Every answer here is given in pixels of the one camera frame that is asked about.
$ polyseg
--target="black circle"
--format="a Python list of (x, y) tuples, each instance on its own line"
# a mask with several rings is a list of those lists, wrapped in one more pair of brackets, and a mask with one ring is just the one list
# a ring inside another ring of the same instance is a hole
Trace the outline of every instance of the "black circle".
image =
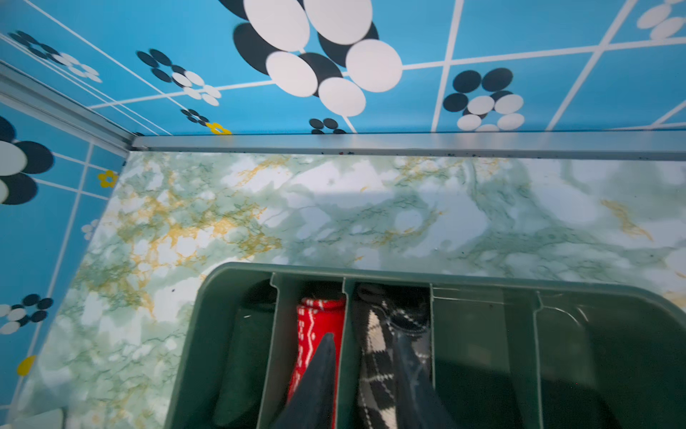
[(32, 305), (36, 305), (40, 301), (40, 295), (38, 294), (31, 294), (31, 295), (26, 295), (24, 299), (21, 300), (21, 303), (23, 305), (26, 305), (27, 307), (31, 307)]
[[(348, 55), (348, 51), (352, 45), (339, 45), (325, 38), (321, 34), (319, 35), (319, 45), (322, 47), (322, 51), (336, 64), (341, 67), (345, 67), (345, 57)], [(379, 33), (377, 31), (374, 23), (369, 27), (369, 31), (362, 38), (362, 40), (367, 38), (373, 38), (379, 40)]]
[(0, 116), (0, 140), (12, 143), (16, 138), (16, 130), (10, 121)]
[(151, 57), (155, 59), (155, 61), (159, 62), (162, 65), (165, 66), (170, 66), (172, 65), (172, 60), (169, 59), (165, 54), (162, 52), (158, 51), (157, 49), (151, 49), (148, 52), (150, 52)]
[(44, 43), (40, 43), (40, 47), (42, 47), (43, 50), (46, 51), (48, 54), (60, 55), (60, 53), (57, 52), (54, 48), (52, 48), (52, 47), (50, 47)]
[(44, 312), (43, 310), (39, 310), (31, 315), (31, 322), (37, 323), (40, 321), (45, 320), (47, 317), (47, 312)]
[(482, 86), (488, 92), (495, 92), (505, 89), (512, 82), (512, 72), (501, 67), (486, 73)]
[(15, 34), (15, 33), (10, 33), (10, 37), (13, 38), (15, 41), (21, 43), (22, 45), (26, 47), (31, 47), (31, 42), (23, 38), (22, 36)]
[(136, 51), (136, 55), (138, 56), (139, 60), (143, 61), (145, 64), (151, 67), (157, 68), (160, 66), (159, 63), (157, 63), (157, 61), (155, 61), (153, 57), (151, 57), (143, 51)]
[(510, 91), (498, 91), (496, 93), (493, 93), (490, 95), (491, 98), (493, 98), (493, 101), (496, 102), (500, 100), (502, 97), (505, 97), (506, 95), (510, 95)]
[(469, 103), (469, 98), (462, 93), (454, 93), (448, 95), (445, 100), (443, 100), (443, 108), (449, 112), (459, 112), (463, 108), (467, 107)]
[(172, 78), (168, 74), (166, 74), (164, 71), (161, 71), (160, 69), (150, 69), (150, 71), (152, 72), (152, 74), (157, 76), (157, 78), (159, 80), (163, 80), (166, 83), (169, 83), (172, 81)]
[[(317, 87), (319, 84), (324, 82), (329, 78), (342, 78), (340, 69), (333, 61), (329, 60), (327, 57), (315, 54), (313, 52), (306, 52), (300, 55), (300, 58), (305, 60), (305, 62), (312, 68), (315, 76), (317, 76)], [(319, 97), (319, 91), (314, 91), (315, 97)]]
[(459, 93), (470, 93), (479, 87), (481, 75), (478, 71), (465, 70), (453, 79), (453, 88)]
[(6, 205), (19, 205), (32, 200), (38, 193), (38, 186), (34, 179), (24, 173), (0, 177), (8, 188), (7, 198), (2, 202)]
[(219, 2), (235, 16), (246, 21), (248, 20), (248, 14), (246, 14), (246, 9), (243, 7), (243, 0), (219, 0)]
[[(486, 117), (487, 114), (488, 114), (488, 112), (484, 113), (483, 115), (477, 115), (477, 116), (480, 117), (481, 119), (483, 119), (483, 118)], [(465, 115), (476, 115), (476, 113), (472, 113), (472, 112), (469, 111), (468, 108), (466, 108), (466, 109), (464, 110), (464, 112), (462, 112), (462, 116), (465, 116)]]
[(36, 45), (38, 44), (38, 41), (37, 41), (35, 38), (29, 36), (29, 35), (26, 34), (25, 32), (16, 32), (16, 33), (17, 33), (19, 36), (21, 36), (21, 38), (24, 38), (25, 40), (27, 40), (29, 43), (35, 43)]
[(52, 155), (52, 152), (50, 152), (50, 149), (40, 143), (36, 143), (35, 141), (20, 141), (16, 146), (26, 154), (27, 163), (24, 170), (21, 170), (22, 173), (45, 173), (55, 165), (55, 157)]
[(322, 128), (324, 128), (324, 124), (319, 119), (314, 119), (314, 118), (310, 119), (309, 125), (312, 128), (317, 128), (318, 130), (321, 130)]
[(38, 302), (38, 304), (36, 304), (36, 308), (39, 310), (47, 310), (48, 308), (52, 307), (54, 302), (55, 301), (53, 301), (52, 298), (43, 298)]
[(336, 128), (338, 128), (338, 123), (335, 120), (328, 117), (324, 119), (324, 126), (326, 126), (330, 130), (335, 130)]
[(238, 25), (233, 30), (233, 44), (241, 57), (255, 70), (267, 73), (267, 57), (279, 49), (271, 46), (249, 23)]
[(45, 52), (41, 52), (34, 47), (30, 47), (29, 52), (31, 52), (32, 54), (34, 54), (37, 57), (41, 57), (44, 60), (47, 59), (47, 55), (45, 54)]

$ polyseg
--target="plastic tray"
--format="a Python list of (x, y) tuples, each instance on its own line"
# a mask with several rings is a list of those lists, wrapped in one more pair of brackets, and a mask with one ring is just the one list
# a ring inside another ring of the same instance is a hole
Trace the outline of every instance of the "plastic tray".
[(237, 303), (256, 283), (277, 289), (259, 418), (284, 407), (297, 354), (296, 305), (312, 281), (348, 297), (337, 428), (359, 426), (355, 284), (431, 294), (436, 391), (465, 428), (681, 428), (686, 424), (686, 314), (646, 290), (598, 283), (492, 279), (229, 263), (205, 280), (193, 309), (165, 429), (215, 428)]

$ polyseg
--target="white flower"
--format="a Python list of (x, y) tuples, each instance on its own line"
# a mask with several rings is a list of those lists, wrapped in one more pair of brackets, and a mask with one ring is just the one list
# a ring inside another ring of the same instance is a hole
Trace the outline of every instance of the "white flower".
[(59, 55), (53, 54), (52, 57), (55, 58), (55, 60), (66, 65), (69, 68), (69, 71), (71, 73), (74, 73), (76, 76), (79, 76), (81, 78), (88, 78), (90, 80), (96, 81), (97, 83), (102, 83), (102, 79), (99, 78), (100, 73), (98, 73), (97, 70), (95, 70), (91, 66), (81, 64), (79, 60), (77, 60), (73, 56), (61, 52)]
[(84, 233), (84, 238), (86, 240), (90, 240), (93, 237), (93, 233), (95, 232), (95, 228), (97, 227), (97, 222), (98, 220), (94, 220), (89, 224), (85, 224), (83, 227), (81, 227), (81, 232)]
[[(183, 92), (189, 97), (195, 98), (196, 100), (202, 98), (207, 104), (219, 106), (217, 98), (222, 98), (222, 93), (214, 86), (206, 85), (205, 81), (197, 73), (188, 70), (184, 71), (183, 74), (175, 72), (171, 75), (171, 78), (183, 87)], [(202, 88), (195, 89), (193, 88), (193, 85), (198, 85)]]

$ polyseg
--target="white grid line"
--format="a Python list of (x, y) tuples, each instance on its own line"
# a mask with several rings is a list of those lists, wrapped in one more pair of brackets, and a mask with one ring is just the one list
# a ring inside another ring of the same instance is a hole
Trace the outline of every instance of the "white grid line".
[[(84, 161), (81, 161), (81, 160), (76, 159), (76, 158), (72, 158), (71, 156), (58, 154), (57, 152), (52, 152), (52, 154), (53, 154), (53, 156), (56, 156), (56, 157), (62, 158), (62, 159), (66, 159), (67, 161), (71, 161), (71, 162), (73, 162), (73, 163), (77, 163), (77, 164), (81, 164), (81, 165), (86, 165), (86, 163), (85, 163)], [(97, 170), (102, 170), (102, 171), (104, 171), (104, 172), (106, 172), (107, 170), (109, 170), (108, 168), (100, 167), (100, 166), (98, 166), (98, 165), (93, 165), (93, 164), (88, 164), (88, 166), (89, 166), (89, 167), (92, 167), (92, 168), (95, 168), (95, 169), (97, 169)]]
[[(666, 38), (666, 39), (662, 39), (662, 40), (639, 40), (637, 42), (613, 43), (611, 45), (607, 45), (607, 47), (605, 48), (605, 51), (619, 51), (619, 50), (625, 50), (625, 49), (638, 49), (638, 48), (643, 48), (643, 47), (684, 45), (684, 44), (686, 44), (686, 37), (673, 37), (673, 38)], [(480, 63), (484, 63), (484, 62), (495, 62), (495, 61), (505, 61), (505, 60), (525, 60), (525, 59), (529, 59), (529, 58), (541, 58), (541, 57), (548, 57), (548, 56), (589, 54), (591, 52), (594, 52), (597, 48), (598, 48), (598, 46), (594, 45), (594, 46), (567, 47), (567, 48), (561, 48), (561, 49), (548, 49), (548, 50), (544, 50), (544, 51), (517, 52), (514, 54), (481, 56), (481, 57), (473, 57), (473, 58), (458, 58), (455, 60), (450, 60), (448, 63), (451, 66), (454, 66), (454, 65), (480, 64)], [(417, 64), (403, 65), (403, 70), (432, 69), (432, 68), (436, 68), (436, 67), (443, 67), (444, 65), (445, 65), (445, 61), (420, 62)], [(348, 74), (347, 74), (347, 72), (343, 71), (342, 75), (347, 76)], [(260, 81), (256, 81), (256, 82), (247, 82), (247, 83), (242, 83), (242, 84), (231, 84), (231, 85), (224, 85), (224, 86), (216, 86), (215, 88), (218, 91), (229, 91), (231, 89), (252, 88), (254, 86), (265, 86), (265, 85), (273, 85), (273, 84), (274, 84), (274, 81), (272, 81), (272, 80), (260, 80)], [(202, 92), (204, 92), (204, 90), (198, 89), (198, 92), (202, 93)], [(117, 100), (115, 102), (94, 104), (92, 106), (88, 106), (88, 108), (98, 109), (98, 108), (103, 108), (103, 107), (109, 107), (109, 106), (112, 106), (115, 104), (123, 105), (123, 104), (129, 104), (129, 103), (144, 102), (144, 101), (149, 101), (149, 100), (158, 100), (160, 98), (166, 98), (166, 97), (180, 97), (183, 95), (187, 95), (187, 94), (183, 91), (176, 91), (173, 93), (164, 93), (164, 94), (160, 94), (160, 95), (148, 95), (145, 97), (136, 97), (136, 98), (130, 98), (127, 100)]]
[[(252, 88), (254, 86), (265, 86), (265, 85), (273, 85), (273, 84), (274, 84), (273, 80), (260, 80), (258, 82), (248, 82), (245, 84), (215, 86), (215, 89), (218, 91), (226, 91), (229, 89)], [(198, 89), (198, 92), (203, 93), (206, 91), (204, 89)], [(160, 98), (165, 98), (165, 97), (180, 97), (181, 95), (187, 95), (187, 94), (183, 91), (177, 91), (175, 93), (166, 93), (166, 94), (162, 94), (162, 95), (149, 95), (147, 97), (130, 98), (129, 100), (115, 101), (113, 103), (94, 104), (92, 106), (89, 106), (89, 108), (109, 107), (109, 106), (112, 106), (113, 104), (127, 104), (127, 103), (145, 102), (148, 100), (159, 100)]]
[(76, 188), (60, 185), (59, 183), (48, 182), (48, 181), (44, 181), (43, 179), (39, 179), (39, 178), (35, 178), (35, 177), (32, 177), (32, 179), (34, 179), (34, 181), (36, 181), (36, 183), (40, 183), (41, 185), (52, 186), (52, 187), (56, 187), (59, 189), (64, 189), (65, 191), (72, 191), (72, 192), (77, 192), (79, 194), (94, 196), (96, 198), (100, 198), (101, 200), (109, 200), (110, 199), (106, 196), (102, 196), (102, 195), (98, 195), (98, 194), (92, 194), (91, 192), (86, 192), (83, 190), (79, 191)]
[(462, 6), (464, 0), (455, 1), (455, 9), (453, 9), (453, 19), (450, 22), (450, 31), (448, 33), (448, 43), (445, 48), (445, 59), (443, 60), (443, 71), (440, 74), (440, 84), (438, 87), (438, 96), (436, 97), (436, 107), (434, 109), (434, 118), (431, 120), (431, 132), (436, 132), (438, 128), (438, 118), (440, 116), (440, 108), (443, 105), (443, 96), (445, 95), (445, 85), (448, 83), (448, 74), (450, 73), (450, 60), (453, 58), (455, 51), (455, 41), (458, 38), (458, 29), (460, 27), (460, 17), (462, 16)]
[[(76, 192), (76, 198), (74, 199), (74, 204), (71, 206), (71, 213), (69, 214), (69, 221), (67, 221), (67, 229), (64, 232), (64, 237), (62, 238), (62, 245), (60, 246), (60, 252), (57, 256), (57, 262), (55, 263), (55, 268), (52, 272), (52, 278), (50, 279), (50, 284), (48, 285), (47, 293), (44, 298), (52, 297), (52, 292), (55, 289), (55, 283), (57, 283), (57, 277), (60, 274), (60, 268), (62, 267), (62, 261), (64, 260), (64, 254), (67, 252), (67, 245), (69, 244), (69, 237), (71, 236), (71, 230), (74, 226), (74, 220), (76, 219), (76, 211), (79, 207), (79, 202), (81, 200), (81, 193), (83, 191), (84, 184), (86, 182), (86, 173), (88, 172), (88, 165), (91, 161), (93, 155), (93, 144), (88, 144), (88, 153), (86, 154), (86, 162), (81, 172), (81, 179), (79, 180), (79, 187)], [(36, 324), (36, 330), (31, 338), (31, 345), (26, 353), (26, 357), (33, 355), (34, 349), (36, 348), (36, 343), (38, 342), (38, 335), (40, 334), (40, 326), (43, 321)], [(10, 403), (9, 420), (13, 420), (16, 414), (17, 401), (19, 400), (19, 392), (21, 391), (21, 385), (24, 382), (25, 377), (20, 376), (18, 382), (16, 383), (16, 388), (14, 389), (14, 395), (12, 396), (12, 402)]]
[[(66, 31), (72, 33), (74, 36), (76, 36), (77, 38), (79, 38), (83, 43), (86, 43), (88, 46), (92, 47), (93, 49), (95, 49), (96, 51), (98, 51), (99, 53), (101, 53), (102, 55), (104, 55), (107, 59), (109, 59), (110, 61), (112, 61), (112, 62), (115, 63), (116, 65), (120, 66), (122, 69), (126, 70), (127, 72), (131, 73), (134, 77), (136, 77), (137, 79), (139, 79), (139, 80), (140, 80), (141, 82), (143, 82), (144, 84), (148, 85), (150, 88), (153, 88), (155, 91), (159, 92), (160, 94), (164, 94), (159, 88), (157, 88), (157, 86), (154, 86), (153, 84), (151, 84), (151, 83), (148, 82), (147, 80), (143, 79), (141, 76), (138, 76), (133, 70), (129, 69), (127, 66), (121, 64), (119, 61), (117, 61), (117, 60), (115, 60), (113, 57), (109, 56), (105, 51), (103, 51), (103, 50), (100, 49), (99, 47), (95, 46), (95, 45), (92, 44), (91, 42), (87, 41), (85, 38), (81, 37), (80, 34), (78, 34), (77, 32), (73, 31), (71, 28), (67, 27), (65, 24), (62, 24), (62, 23), (61, 23), (60, 21), (58, 21), (56, 18), (52, 17), (52, 15), (48, 14), (48, 13), (47, 13), (46, 11), (44, 11), (43, 9), (41, 9), (41, 8), (39, 8), (38, 6), (36, 6), (36, 5), (34, 5), (33, 3), (31, 3), (31, 1), (29, 1), (29, 0), (24, 0), (24, 3), (26, 3), (26, 4), (29, 5), (29, 6), (31, 6), (33, 9), (38, 10), (41, 14), (45, 15), (48, 19), (50, 19), (51, 21), (53, 21), (55, 24), (57, 24), (57, 25), (59, 25), (60, 27), (64, 28)], [(167, 99), (168, 99), (169, 101), (171, 101), (172, 103), (176, 104), (177, 106), (179, 106), (179, 107), (181, 107), (181, 108), (183, 108), (183, 109), (186, 109), (181, 103), (177, 102), (177, 101), (174, 100), (173, 98), (167, 97)]]
[(665, 113), (664, 115), (662, 115), (658, 120), (656, 120), (655, 122), (652, 123), (651, 127), (654, 128), (654, 127), (656, 127), (656, 126), (662, 124), (662, 123), (663, 123), (664, 121), (666, 121), (667, 119), (669, 119), (669, 118), (671, 118), (672, 116), (676, 115), (677, 113), (681, 112), (685, 107), (686, 107), (686, 100), (682, 101), (682, 102), (679, 103), (679, 105), (677, 105), (675, 108), (673, 108), (673, 109), (670, 110), (669, 112), (667, 112), (667, 113)]
[(617, 16), (612, 21), (612, 24), (610, 24), (607, 32), (605, 32), (605, 35), (600, 40), (600, 44), (593, 51), (593, 55), (591, 55), (591, 58), (586, 63), (579, 76), (576, 78), (576, 81), (571, 86), (565, 98), (562, 100), (562, 104), (560, 104), (560, 107), (558, 107), (558, 110), (555, 112), (555, 115), (553, 115), (550, 123), (547, 127), (545, 127), (546, 131), (552, 131), (553, 128), (555, 128), (555, 125), (557, 125), (558, 121), (565, 113), (565, 110), (567, 110), (567, 107), (574, 99), (581, 86), (584, 84), (584, 82), (586, 82), (586, 78), (588, 78), (589, 74), (591, 74), (591, 70), (593, 70), (595, 65), (598, 63), (600, 56), (603, 54), (603, 52), (605, 52), (605, 49), (608, 47), (608, 45), (610, 45), (610, 42), (615, 37), (615, 34), (619, 31), (622, 24), (624, 24), (626, 17), (629, 15), (629, 12), (631, 12), (637, 2), (638, 0), (626, 0), (622, 8), (619, 9), (619, 13), (617, 13)]
[(348, 127), (350, 128), (350, 131), (352, 131), (353, 134), (357, 134), (357, 130), (356, 130), (355, 127), (353, 126), (353, 123), (350, 122), (350, 119), (349, 119), (347, 116), (341, 116), (341, 117), (343, 118), (343, 120), (345, 121), (345, 123), (346, 123), (346, 124), (348, 125)]
[[(89, 91), (88, 89), (85, 89), (82, 85), (85, 85), (85, 86), (87, 86), (88, 88), (93, 89), (94, 91), (96, 91), (96, 92), (98, 92), (98, 93), (104, 95), (105, 97), (109, 98), (110, 100), (113, 100), (113, 101), (114, 101), (114, 103), (112, 103), (112, 108), (113, 108), (113, 109), (115, 109), (117, 112), (121, 113), (122, 115), (126, 116), (127, 118), (131, 119), (133, 122), (136, 122), (138, 125), (140, 125), (140, 126), (144, 127), (145, 129), (149, 130), (149, 131), (152, 132), (153, 134), (159, 135), (157, 132), (153, 131), (152, 129), (150, 129), (150, 128), (147, 127), (146, 125), (144, 125), (144, 124), (138, 122), (137, 120), (133, 119), (131, 116), (129, 116), (129, 115), (127, 115), (126, 113), (124, 113), (124, 112), (122, 112), (121, 110), (119, 110), (119, 109), (117, 108), (117, 105), (118, 105), (119, 103), (117, 103), (116, 100), (115, 100), (114, 98), (112, 98), (112, 97), (110, 97), (109, 95), (103, 93), (103, 92), (100, 91), (99, 89), (96, 89), (95, 87), (89, 85), (88, 83), (82, 81), (81, 79), (79, 79), (79, 78), (77, 78), (77, 77), (75, 77), (75, 76), (72, 76), (72, 75), (70, 75), (70, 74), (68, 74), (68, 73), (65, 73), (63, 70), (61, 70), (61, 69), (60, 69), (59, 67), (57, 67), (56, 65), (52, 64), (50, 61), (35, 56), (34, 54), (32, 54), (32, 53), (28, 50), (28, 48), (26, 48), (26, 47), (23, 46), (23, 45), (20, 45), (19, 43), (15, 42), (14, 40), (12, 40), (12, 39), (10, 39), (10, 38), (8, 38), (8, 37), (5, 36), (4, 34), (0, 34), (0, 38), (2, 38), (2, 40), (4, 40), (5, 42), (9, 43), (11, 46), (17, 48), (19, 51), (23, 52), (24, 54), (26, 54), (26, 55), (32, 57), (34, 60), (38, 61), (38, 62), (39, 62), (40, 64), (42, 64), (43, 66), (47, 67), (48, 69), (52, 70), (53, 72), (57, 73), (58, 75), (62, 76), (62, 77), (65, 78), (65, 79), (67, 79), (68, 81), (70, 81), (70, 82), (73, 83), (74, 85), (80, 87), (81, 89), (83, 89), (83, 90), (86, 91), (87, 93), (91, 94), (93, 97), (96, 97), (97, 99), (99, 99), (99, 100), (101, 100), (101, 101), (103, 101), (103, 102), (105, 101), (104, 98), (102, 98), (102, 97), (100, 97), (100, 96), (98, 96), (98, 95), (92, 93), (92, 92)], [(153, 121), (150, 121), (148, 118), (146, 118), (146, 117), (144, 117), (144, 116), (142, 116), (142, 115), (139, 115), (138, 113), (134, 112), (133, 110), (131, 110), (131, 109), (128, 108), (127, 106), (122, 105), (121, 107), (123, 107), (123, 108), (125, 108), (126, 110), (130, 111), (130, 112), (133, 113), (134, 115), (139, 116), (141, 119), (150, 122), (153, 126), (156, 126), (157, 128), (161, 129), (162, 131), (166, 132), (167, 134), (172, 135), (169, 131), (167, 131), (167, 130), (165, 130), (164, 128), (158, 126), (158, 125), (155, 124)]]

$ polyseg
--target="black and white circle pattern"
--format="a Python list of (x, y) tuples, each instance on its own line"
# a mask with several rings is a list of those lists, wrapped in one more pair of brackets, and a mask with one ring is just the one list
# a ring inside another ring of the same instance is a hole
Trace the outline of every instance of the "black and white circle pattern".
[(52, 47), (39, 43), (35, 38), (25, 32), (10, 33), (10, 37), (29, 49), (29, 52), (44, 60), (53, 60), (59, 65), (65, 66), (71, 73), (80, 77), (88, 78), (94, 82), (102, 83), (100, 73), (89, 65), (82, 64), (73, 56), (64, 52), (57, 52)]
[[(483, 78), (474, 70), (459, 73), (453, 79), (456, 93), (443, 100), (443, 108), (449, 112), (462, 111), (458, 128), (463, 131), (511, 131), (524, 124), (524, 116), (517, 111), (524, 105), (524, 99), (506, 91), (514, 78), (511, 70), (498, 68), (489, 71)], [(481, 86), (490, 95), (479, 95), (469, 99), (468, 93)], [(495, 124), (483, 124), (482, 120), (492, 111), (502, 115)]]
[[(218, 99), (222, 97), (222, 93), (218, 89), (212, 85), (207, 85), (197, 73), (188, 71), (180, 65), (172, 64), (172, 61), (163, 52), (157, 49), (149, 49), (147, 53), (138, 51), (136, 55), (139, 60), (150, 66), (150, 71), (159, 80), (175, 83), (191, 98), (202, 99), (211, 106), (219, 106)], [(161, 66), (169, 67), (171, 74), (162, 70)]]
[(55, 158), (48, 148), (35, 141), (17, 141), (14, 126), (0, 117), (0, 204), (19, 205), (38, 193), (38, 185), (28, 174), (50, 170)]
[[(239, 54), (269, 75), (286, 93), (319, 97), (341, 116), (356, 116), (366, 107), (362, 90), (393, 89), (403, 64), (390, 45), (379, 40), (372, 22), (371, 0), (220, 0), (236, 16), (233, 40)], [(310, 23), (328, 56), (305, 52)], [(351, 80), (338, 66), (348, 69)]]
[(0, 304), (0, 334), (13, 334), (29, 322), (42, 322), (47, 318), (47, 309), (52, 307), (53, 303), (52, 298), (41, 299), (38, 294), (29, 294), (20, 304)]
[(333, 130), (333, 134), (347, 134), (344, 130), (338, 128), (338, 122), (330, 117), (320, 121), (319, 119), (310, 119), (309, 125), (312, 127), (312, 134), (326, 134), (326, 129)]
[(664, 3), (646, 10), (636, 22), (641, 30), (650, 31), (652, 40), (661, 40), (675, 35), (686, 23), (686, 17), (671, 16), (673, 5), (683, 0), (665, 0)]

